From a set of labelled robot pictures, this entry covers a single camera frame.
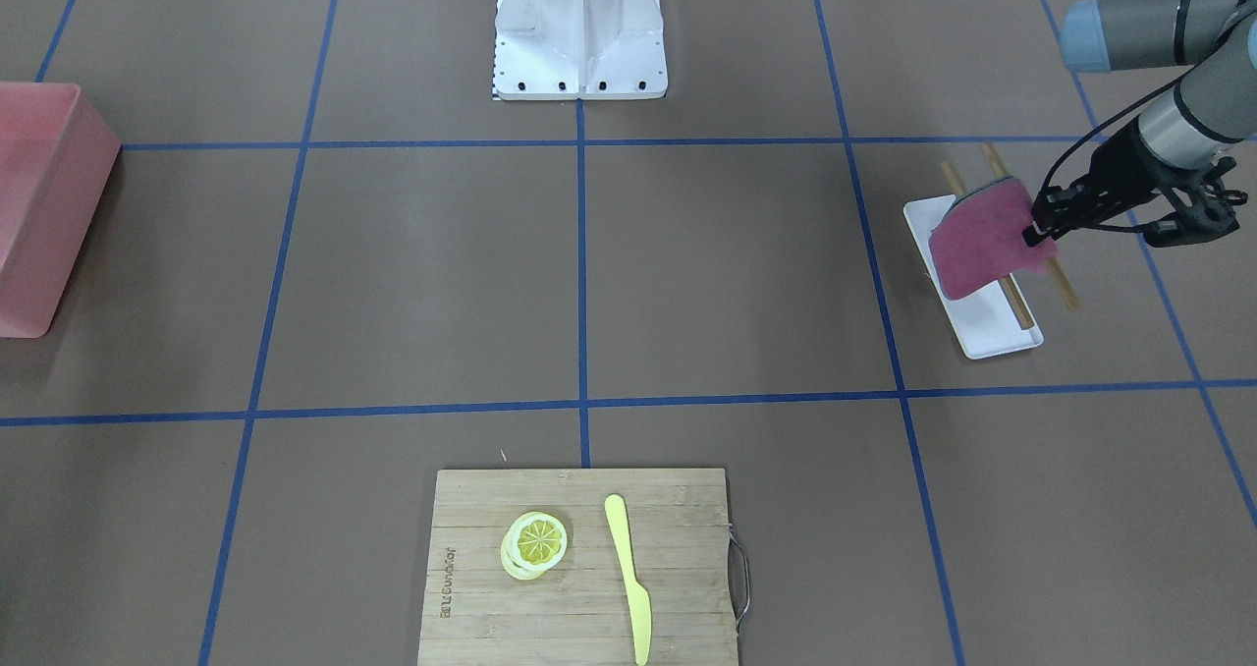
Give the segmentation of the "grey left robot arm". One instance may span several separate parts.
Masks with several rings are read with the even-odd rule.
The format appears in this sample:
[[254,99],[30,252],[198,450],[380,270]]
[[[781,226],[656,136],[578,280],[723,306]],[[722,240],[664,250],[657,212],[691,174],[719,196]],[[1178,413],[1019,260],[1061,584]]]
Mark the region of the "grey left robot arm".
[[1111,137],[1067,187],[1045,178],[1022,237],[1029,246],[1156,197],[1172,212],[1130,227],[1150,248],[1208,244],[1237,231],[1247,194],[1223,183],[1232,146],[1256,129],[1254,0],[1082,0],[1058,34],[1075,74],[1180,67],[1174,80],[1109,119]]

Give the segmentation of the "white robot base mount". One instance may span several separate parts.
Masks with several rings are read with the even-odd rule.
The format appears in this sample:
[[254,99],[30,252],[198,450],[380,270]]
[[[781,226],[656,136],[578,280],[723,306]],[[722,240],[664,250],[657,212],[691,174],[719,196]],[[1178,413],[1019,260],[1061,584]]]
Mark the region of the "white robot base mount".
[[491,94],[657,99],[669,90],[661,0],[497,0]]

